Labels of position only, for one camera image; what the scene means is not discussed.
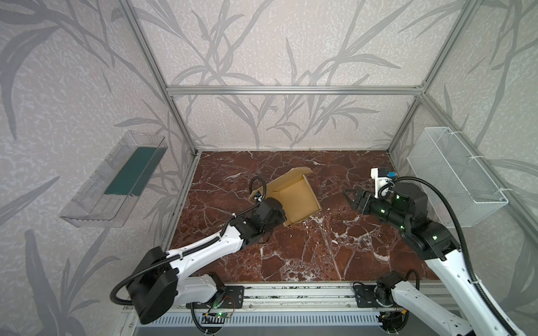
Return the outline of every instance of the white wire mesh basket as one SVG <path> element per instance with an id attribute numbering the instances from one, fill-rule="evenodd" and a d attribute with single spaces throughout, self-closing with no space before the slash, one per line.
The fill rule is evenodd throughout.
<path id="1" fill-rule="evenodd" d="M 433 184 L 448 200 L 462 227 L 473 226 L 508 203 L 476 157 L 448 127 L 426 127 L 407 160 L 416 177 Z M 441 199 L 428 187 L 437 219 L 454 227 Z"/>

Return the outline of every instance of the red marble tabletop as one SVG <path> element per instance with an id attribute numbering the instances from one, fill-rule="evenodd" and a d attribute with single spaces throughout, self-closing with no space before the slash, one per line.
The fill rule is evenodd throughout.
<path id="1" fill-rule="evenodd" d="M 224 282 L 369 281 L 414 268 L 422 278 L 437 279 L 394 228 L 351 210 L 342 195 L 350 188 L 373 191 L 370 168 L 389 166 L 384 151 L 204 152 L 171 248 L 217 232 L 232 212 L 251 206 L 253 176 L 269 182 L 293 167 L 310 167 L 319 213 L 279 226 L 269 243 L 227 255 L 195 275 L 214 271 Z"/>

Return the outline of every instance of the transparent plastic bin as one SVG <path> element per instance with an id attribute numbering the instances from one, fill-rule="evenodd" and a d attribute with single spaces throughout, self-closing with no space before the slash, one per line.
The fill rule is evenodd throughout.
<path id="1" fill-rule="evenodd" d="M 407 158 L 415 176 L 435 186 L 462 227 L 477 224 L 508 203 L 482 165 L 448 127 L 426 127 Z M 454 224 L 441 199 L 421 186 L 446 227 Z"/>
<path id="2" fill-rule="evenodd" d="M 167 148 L 161 135 L 127 131 L 60 218 L 76 227 L 122 227 Z"/>

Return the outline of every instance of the open cardboard box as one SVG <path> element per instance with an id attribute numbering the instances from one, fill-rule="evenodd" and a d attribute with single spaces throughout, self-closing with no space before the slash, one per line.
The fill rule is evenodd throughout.
<path id="1" fill-rule="evenodd" d="M 316 195 L 305 176 L 310 173 L 312 170 L 307 167 L 292 168 L 267 184 L 265 197 L 273 197 L 282 203 L 287 218 L 284 226 L 300 223 L 321 210 Z M 263 193 L 263 187 L 254 190 L 249 199 L 254 200 L 257 192 Z"/>

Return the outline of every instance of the wall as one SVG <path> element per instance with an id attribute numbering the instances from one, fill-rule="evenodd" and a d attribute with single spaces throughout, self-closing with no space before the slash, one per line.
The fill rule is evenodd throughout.
<path id="1" fill-rule="evenodd" d="M 483 1 L 428 91 L 534 214 L 538 213 L 537 7 L 537 1 Z M 427 112 L 419 110 L 414 117 L 415 134 L 420 135 L 424 126 L 436 126 L 426 123 L 417 129 Z M 393 159 L 404 161 L 412 142 L 398 144 Z M 405 163 L 398 165 L 405 168 Z M 505 208 L 464 233 L 478 276 L 517 325 L 527 335 L 536 334 L 537 246 Z"/>
<path id="2" fill-rule="evenodd" d="M 107 335 L 192 157 L 115 2 L 0 3 L 0 335 Z M 127 130 L 169 149 L 122 228 L 60 210 Z"/>
<path id="3" fill-rule="evenodd" d="M 419 85 L 464 2 L 132 1 L 168 85 Z M 385 149 L 409 101 L 176 97 L 209 150 Z"/>

